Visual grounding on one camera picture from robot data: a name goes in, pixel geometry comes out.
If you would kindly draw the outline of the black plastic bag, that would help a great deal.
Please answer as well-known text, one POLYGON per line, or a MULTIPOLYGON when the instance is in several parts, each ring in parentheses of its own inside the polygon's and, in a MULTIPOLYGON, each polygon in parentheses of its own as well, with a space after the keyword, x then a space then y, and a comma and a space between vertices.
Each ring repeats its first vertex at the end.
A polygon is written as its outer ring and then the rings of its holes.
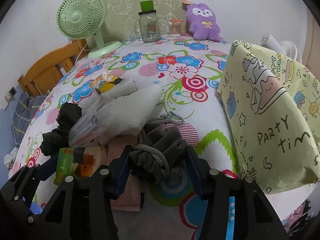
POLYGON ((57 128, 44 133, 40 150, 44 156, 54 156, 61 148, 69 148, 69 133, 82 116, 82 108, 77 104, 64 103, 57 116, 57 128))

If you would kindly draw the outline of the clear plastic zip bag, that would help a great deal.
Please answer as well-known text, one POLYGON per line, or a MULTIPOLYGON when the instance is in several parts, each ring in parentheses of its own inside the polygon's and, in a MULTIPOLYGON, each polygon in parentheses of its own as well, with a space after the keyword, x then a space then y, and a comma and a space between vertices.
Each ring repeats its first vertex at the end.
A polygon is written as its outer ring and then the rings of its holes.
POLYGON ((115 98, 99 98, 76 122, 69 133, 71 147, 86 147, 97 139, 105 144, 119 134, 115 98))

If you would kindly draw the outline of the dark grey drawstring pouch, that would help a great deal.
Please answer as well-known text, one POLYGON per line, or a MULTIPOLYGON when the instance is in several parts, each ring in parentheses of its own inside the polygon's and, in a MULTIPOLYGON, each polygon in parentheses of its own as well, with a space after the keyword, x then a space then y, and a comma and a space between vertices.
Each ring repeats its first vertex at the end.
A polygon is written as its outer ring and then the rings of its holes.
POLYGON ((130 153, 132 174, 139 179, 159 183, 179 176, 187 142, 179 127, 184 119, 170 111, 150 119, 138 136, 138 144, 130 153))

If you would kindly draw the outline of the white cloth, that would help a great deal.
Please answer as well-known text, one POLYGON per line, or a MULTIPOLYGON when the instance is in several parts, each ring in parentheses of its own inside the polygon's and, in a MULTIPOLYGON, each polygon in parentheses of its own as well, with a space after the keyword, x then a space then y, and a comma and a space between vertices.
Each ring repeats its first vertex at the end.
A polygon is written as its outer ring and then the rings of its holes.
POLYGON ((127 96, 116 98, 118 135, 138 135, 162 96, 160 85, 151 85, 127 96))

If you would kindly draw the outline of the yellow cartoon storage box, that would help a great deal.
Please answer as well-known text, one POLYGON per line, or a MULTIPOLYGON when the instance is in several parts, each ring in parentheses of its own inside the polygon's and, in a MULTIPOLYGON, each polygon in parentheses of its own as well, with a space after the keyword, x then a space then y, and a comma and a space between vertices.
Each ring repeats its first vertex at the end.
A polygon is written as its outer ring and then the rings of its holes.
POLYGON ((241 177, 266 194, 319 181, 319 81, 306 67, 234 41, 217 91, 241 177))

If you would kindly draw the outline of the blue plaid bedding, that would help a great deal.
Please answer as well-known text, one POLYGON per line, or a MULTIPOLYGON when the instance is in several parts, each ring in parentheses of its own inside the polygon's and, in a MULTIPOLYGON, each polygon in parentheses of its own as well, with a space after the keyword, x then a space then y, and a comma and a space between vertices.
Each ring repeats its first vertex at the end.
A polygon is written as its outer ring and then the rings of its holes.
POLYGON ((20 147, 31 121, 40 112, 46 97, 46 95, 30 96, 27 92, 23 92, 19 97, 11 119, 13 141, 17 148, 20 147))

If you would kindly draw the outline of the wooden chair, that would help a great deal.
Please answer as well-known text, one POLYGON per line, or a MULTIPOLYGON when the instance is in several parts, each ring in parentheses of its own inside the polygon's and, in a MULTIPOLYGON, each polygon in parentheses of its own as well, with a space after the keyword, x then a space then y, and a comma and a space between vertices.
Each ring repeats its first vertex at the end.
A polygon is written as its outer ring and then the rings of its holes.
POLYGON ((36 61, 25 75, 19 77, 18 84, 31 96, 47 94, 63 78, 61 71, 69 72, 75 66, 76 60, 87 54, 85 39, 72 40, 36 61))

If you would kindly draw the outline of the white standing fan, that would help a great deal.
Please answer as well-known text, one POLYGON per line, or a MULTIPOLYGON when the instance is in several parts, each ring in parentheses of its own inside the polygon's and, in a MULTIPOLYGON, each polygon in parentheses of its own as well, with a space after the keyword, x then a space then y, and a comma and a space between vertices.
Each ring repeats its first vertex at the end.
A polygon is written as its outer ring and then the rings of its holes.
POLYGON ((285 56, 302 63, 302 56, 297 46, 292 41, 280 41, 270 33, 265 33, 259 40, 262 47, 279 52, 285 56))

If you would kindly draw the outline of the green desk fan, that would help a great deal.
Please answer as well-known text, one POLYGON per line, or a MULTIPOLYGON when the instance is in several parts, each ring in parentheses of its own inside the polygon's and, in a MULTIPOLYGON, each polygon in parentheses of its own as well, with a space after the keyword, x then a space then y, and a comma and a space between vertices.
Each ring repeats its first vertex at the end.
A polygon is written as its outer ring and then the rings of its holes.
POLYGON ((57 11, 57 27, 71 40, 94 37, 97 46, 88 54, 89 59, 94 59, 122 46, 119 41, 104 42, 101 28, 106 14, 105 0, 64 0, 57 11))

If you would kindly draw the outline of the glass mason jar green straw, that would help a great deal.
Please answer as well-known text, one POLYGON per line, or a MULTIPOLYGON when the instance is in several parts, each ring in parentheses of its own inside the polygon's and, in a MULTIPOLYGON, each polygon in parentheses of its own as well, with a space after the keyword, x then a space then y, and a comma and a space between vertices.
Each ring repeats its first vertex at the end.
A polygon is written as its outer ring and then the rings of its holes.
POLYGON ((139 19, 134 23, 135 35, 145 43, 159 41, 161 35, 158 27, 157 11, 154 9, 153 1, 140 2, 140 8, 139 19))

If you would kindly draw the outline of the cotton swab jar orange lid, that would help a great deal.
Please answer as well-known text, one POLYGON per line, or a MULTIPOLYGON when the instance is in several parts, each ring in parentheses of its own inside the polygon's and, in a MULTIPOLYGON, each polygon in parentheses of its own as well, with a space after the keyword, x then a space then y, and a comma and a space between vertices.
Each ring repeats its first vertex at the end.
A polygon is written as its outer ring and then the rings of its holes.
POLYGON ((182 35, 182 26, 183 21, 180 20, 171 20, 169 22, 169 35, 171 37, 180 37, 182 35))

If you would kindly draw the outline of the purple plush bunny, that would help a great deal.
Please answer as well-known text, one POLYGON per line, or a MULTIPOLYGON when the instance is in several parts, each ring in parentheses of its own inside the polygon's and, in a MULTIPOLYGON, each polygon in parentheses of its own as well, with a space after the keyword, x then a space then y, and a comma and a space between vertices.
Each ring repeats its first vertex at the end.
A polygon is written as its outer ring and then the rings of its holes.
POLYGON ((195 40, 220 41, 220 27, 213 11, 204 3, 187 5, 186 20, 195 40))

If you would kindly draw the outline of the wall power socket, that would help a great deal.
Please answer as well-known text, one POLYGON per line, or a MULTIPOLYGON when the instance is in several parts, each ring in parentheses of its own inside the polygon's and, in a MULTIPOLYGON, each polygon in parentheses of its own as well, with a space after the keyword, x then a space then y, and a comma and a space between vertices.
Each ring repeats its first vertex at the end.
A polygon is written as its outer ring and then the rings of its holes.
POLYGON ((5 100, 7 101, 7 103, 9 103, 9 102, 12 100, 12 98, 15 96, 16 92, 17 92, 17 91, 16 91, 16 89, 15 89, 14 87, 12 87, 12 88, 7 92, 6 96, 4 97, 5 100))

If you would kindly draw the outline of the green cartoon wall panel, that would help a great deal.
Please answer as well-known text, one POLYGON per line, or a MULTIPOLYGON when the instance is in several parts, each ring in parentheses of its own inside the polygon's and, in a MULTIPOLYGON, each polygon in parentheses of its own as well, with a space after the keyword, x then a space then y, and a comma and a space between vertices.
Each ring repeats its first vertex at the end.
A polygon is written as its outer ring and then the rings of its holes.
POLYGON ((102 27, 102 35, 107 41, 127 41, 136 37, 135 28, 139 28, 136 21, 141 11, 140 2, 153 1, 161 34, 169 31, 171 20, 184 20, 185 10, 183 0, 105 0, 107 15, 102 27))

